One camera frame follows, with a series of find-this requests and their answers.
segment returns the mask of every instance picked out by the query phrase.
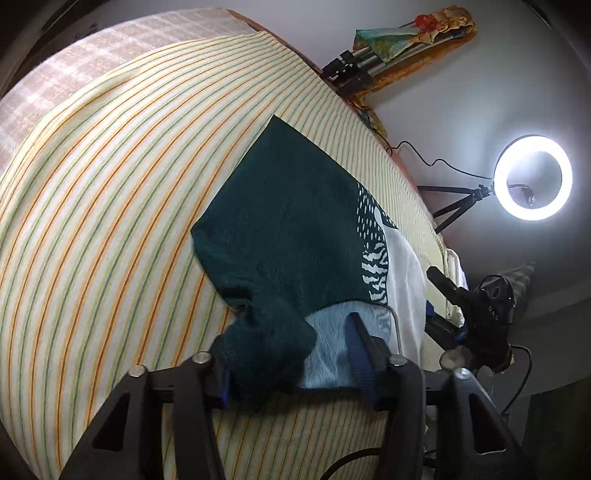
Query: metal screw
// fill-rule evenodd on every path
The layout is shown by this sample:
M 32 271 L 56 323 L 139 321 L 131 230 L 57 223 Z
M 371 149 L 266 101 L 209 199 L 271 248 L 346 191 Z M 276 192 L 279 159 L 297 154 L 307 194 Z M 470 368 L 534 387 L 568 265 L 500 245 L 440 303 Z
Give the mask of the metal screw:
M 456 368 L 453 374 L 460 380 L 468 380 L 471 376 L 471 373 L 467 368 Z
M 127 372 L 130 377 L 141 377 L 148 369 L 143 365 L 134 365 Z
M 212 359 L 212 356 L 209 352 L 198 352 L 191 357 L 193 362 L 196 364 L 206 364 Z
M 390 362 L 390 365 L 393 365 L 394 367 L 402 367 L 408 363 L 408 360 L 402 355 L 391 355 L 388 359 L 388 362 Z

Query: dark green towel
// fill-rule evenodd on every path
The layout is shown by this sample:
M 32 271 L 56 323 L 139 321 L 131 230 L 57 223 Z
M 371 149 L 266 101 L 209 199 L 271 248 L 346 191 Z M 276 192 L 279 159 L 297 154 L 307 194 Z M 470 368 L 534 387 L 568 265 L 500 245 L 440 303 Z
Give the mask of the dark green towel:
M 363 254 L 385 244 L 376 207 L 347 171 L 273 117 L 191 229 L 203 269 L 238 314 L 219 350 L 249 405 L 301 377 L 316 340 L 305 316 L 346 300 L 387 302 L 385 277 L 368 280 L 362 269 Z

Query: bed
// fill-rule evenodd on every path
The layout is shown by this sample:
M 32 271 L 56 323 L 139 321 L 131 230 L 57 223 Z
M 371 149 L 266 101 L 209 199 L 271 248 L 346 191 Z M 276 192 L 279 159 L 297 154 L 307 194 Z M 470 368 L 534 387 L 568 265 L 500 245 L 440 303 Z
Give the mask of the bed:
M 272 115 L 365 185 L 424 270 L 447 270 L 412 182 L 300 55 L 257 30 L 223 9 L 127 22 L 59 52 L 0 102 L 0 413 L 41 479 L 59 476 L 129 367 L 176 365 L 232 321 L 189 229 Z M 427 298 L 444 314 L 429 283 Z M 440 353 L 425 336 L 423 368 Z M 277 394 L 214 421 L 229 479 L 318 478 L 378 446 L 385 426 L 329 394 Z M 335 478 L 373 467 L 360 459 Z

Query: mattress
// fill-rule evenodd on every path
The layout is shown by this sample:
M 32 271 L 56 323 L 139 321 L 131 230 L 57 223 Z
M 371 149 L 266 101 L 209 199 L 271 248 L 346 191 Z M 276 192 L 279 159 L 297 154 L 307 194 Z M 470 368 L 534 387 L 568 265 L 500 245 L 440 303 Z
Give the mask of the mattress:
M 140 55 L 42 117 L 0 179 L 0 413 L 40 478 L 58 477 L 131 366 L 177 365 L 232 321 L 189 230 L 272 115 L 365 185 L 424 269 L 443 270 L 443 246 L 399 168 L 271 35 Z M 428 298 L 444 312 L 433 290 Z M 318 478 L 379 446 L 385 426 L 358 398 L 331 394 L 277 394 L 262 412 L 231 408 L 214 420 L 230 479 Z M 163 428 L 173 478 L 168 410 Z M 335 478 L 373 468 L 357 460 Z

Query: power cord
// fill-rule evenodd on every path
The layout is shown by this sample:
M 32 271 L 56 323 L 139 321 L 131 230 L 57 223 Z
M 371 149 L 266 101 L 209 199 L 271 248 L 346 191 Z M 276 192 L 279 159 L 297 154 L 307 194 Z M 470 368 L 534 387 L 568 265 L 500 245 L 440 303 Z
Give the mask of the power cord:
M 345 466 L 349 462 L 353 462 L 354 460 L 364 457 L 378 456 L 379 451 L 380 448 L 366 448 L 365 450 L 358 450 L 357 452 L 345 455 L 343 458 L 340 458 L 335 463 L 333 463 L 330 468 L 320 477 L 320 480 L 328 480 L 339 468 Z
M 448 167 L 450 167 L 452 170 L 455 170 L 459 173 L 463 173 L 464 175 L 468 175 L 470 177 L 475 177 L 477 179 L 484 179 L 484 180 L 494 180 L 493 177 L 485 177 L 483 175 L 476 175 L 474 173 L 470 173 L 464 170 L 461 170 L 459 168 L 454 167 L 453 165 L 451 165 L 450 163 L 447 162 L 447 160 L 444 160 L 443 158 L 437 158 L 436 160 L 433 161 L 433 163 L 428 163 L 423 156 L 418 152 L 418 150 L 415 148 L 415 146 L 410 143 L 407 140 L 402 140 L 396 147 L 393 147 L 392 145 L 390 145 L 390 143 L 388 142 L 388 140 L 386 140 L 386 138 L 378 131 L 372 130 L 374 133 L 376 133 L 377 135 L 379 135 L 379 137 L 384 140 L 384 142 L 386 143 L 387 147 L 386 147 L 386 153 L 390 156 L 392 156 L 392 154 L 394 153 L 394 151 L 398 150 L 403 144 L 407 144 L 410 148 L 413 149 L 413 151 L 416 153 L 417 157 L 419 157 L 423 163 L 427 166 L 427 167 L 432 167 L 435 165 L 435 163 L 437 163 L 438 161 L 442 161 L 443 163 L 445 163 L 445 165 L 447 165 Z M 510 189 L 515 189 L 515 188 L 522 188 L 522 189 L 527 189 L 531 192 L 531 196 L 533 197 L 533 191 L 531 190 L 530 187 L 528 187 L 526 184 L 524 183 L 514 183 L 509 185 Z
M 517 389 L 517 392 L 515 392 L 515 395 L 513 395 L 513 398 L 509 401 L 509 403 L 507 404 L 507 406 L 501 412 L 501 416 L 504 416 L 504 415 L 507 414 L 507 412 L 509 411 L 509 409 L 511 408 L 511 406 L 513 405 L 513 403 L 515 403 L 515 400 L 517 400 L 517 397 L 519 397 L 519 394 L 524 389 L 525 384 L 527 383 L 527 379 L 530 377 L 531 367 L 533 365 L 533 361 L 532 361 L 532 358 L 531 358 L 531 351 L 530 351 L 529 348 L 527 348 L 526 346 L 521 346 L 521 345 L 511 345 L 511 348 L 516 348 L 518 350 L 523 350 L 525 353 L 527 353 L 527 357 L 529 359 L 529 363 L 530 364 L 529 364 L 529 366 L 527 368 L 527 372 L 525 373 L 525 376 L 523 377 L 523 380 L 521 382 L 521 385 Z
M 335 463 L 333 463 L 330 468 L 324 472 L 324 474 L 320 477 L 320 480 L 328 480 L 331 476 L 335 474 L 335 472 L 345 466 L 347 463 L 353 462 L 354 460 L 358 460 L 364 457 L 370 456 L 379 456 L 380 448 L 366 448 L 364 450 L 358 450 L 357 452 L 350 453 L 345 455 L 343 458 L 338 459 Z M 436 450 L 427 450 L 423 453 L 423 465 L 428 466 L 430 468 L 435 468 L 435 459 L 429 457 L 436 452 Z
M 493 180 L 492 177 L 484 177 L 482 175 L 476 175 L 473 173 L 469 173 L 467 171 L 461 170 L 459 168 L 454 167 L 453 165 L 451 165 L 450 163 L 447 162 L 447 160 L 444 160 L 443 158 L 438 158 L 436 159 L 433 163 L 428 163 L 423 156 L 418 152 L 418 150 L 414 147 L 414 145 L 412 143 L 410 143 L 407 140 L 402 140 L 396 147 L 393 147 L 392 145 L 390 145 L 390 143 L 388 142 L 388 140 L 386 140 L 386 138 L 380 133 L 380 132 L 376 132 L 374 130 L 374 132 L 376 134 L 379 135 L 379 137 L 384 140 L 384 142 L 386 143 L 387 147 L 386 147 L 386 153 L 390 156 L 392 156 L 392 153 L 394 153 L 394 151 L 398 150 L 402 145 L 407 144 L 410 148 L 413 149 L 413 151 L 417 154 L 417 157 L 419 157 L 423 163 L 427 166 L 427 167 L 432 167 L 435 165 L 435 163 L 437 163 L 438 161 L 442 161 L 443 163 L 445 163 L 445 165 L 447 165 L 448 167 L 450 167 L 452 170 L 455 170 L 459 173 L 463 173 L 464 175 L 468 175 L 471 177 L 476 177 L 477 179 L 484 179 L 484 180 Z

